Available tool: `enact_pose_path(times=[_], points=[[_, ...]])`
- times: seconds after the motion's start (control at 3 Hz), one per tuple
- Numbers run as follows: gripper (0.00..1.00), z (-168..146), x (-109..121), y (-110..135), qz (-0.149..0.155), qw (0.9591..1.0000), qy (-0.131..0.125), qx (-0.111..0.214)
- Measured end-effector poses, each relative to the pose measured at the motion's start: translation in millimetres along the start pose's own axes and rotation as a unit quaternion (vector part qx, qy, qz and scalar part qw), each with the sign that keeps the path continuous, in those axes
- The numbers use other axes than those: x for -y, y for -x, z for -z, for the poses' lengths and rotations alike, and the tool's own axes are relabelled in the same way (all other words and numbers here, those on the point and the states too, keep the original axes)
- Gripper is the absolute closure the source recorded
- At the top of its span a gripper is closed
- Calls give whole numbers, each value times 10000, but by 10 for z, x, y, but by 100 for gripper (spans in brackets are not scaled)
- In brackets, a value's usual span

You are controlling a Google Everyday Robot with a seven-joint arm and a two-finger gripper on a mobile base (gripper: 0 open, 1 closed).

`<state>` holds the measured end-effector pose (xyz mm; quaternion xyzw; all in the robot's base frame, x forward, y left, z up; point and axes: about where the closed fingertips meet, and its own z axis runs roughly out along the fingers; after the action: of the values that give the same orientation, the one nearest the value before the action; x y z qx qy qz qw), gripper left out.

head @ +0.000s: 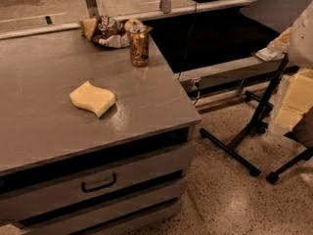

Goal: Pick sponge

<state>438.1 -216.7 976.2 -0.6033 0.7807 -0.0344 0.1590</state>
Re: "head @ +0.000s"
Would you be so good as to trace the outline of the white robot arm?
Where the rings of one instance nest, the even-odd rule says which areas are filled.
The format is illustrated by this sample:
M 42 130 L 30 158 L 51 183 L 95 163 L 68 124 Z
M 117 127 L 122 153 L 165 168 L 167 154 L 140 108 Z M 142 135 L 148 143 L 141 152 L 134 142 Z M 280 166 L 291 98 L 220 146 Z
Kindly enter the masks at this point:
M 313 147 L 313 3 L 279 37 L 287 43 L 289 61 L 299 67 L 279 86 L 276 128 L 291 131 L 303 146 Z

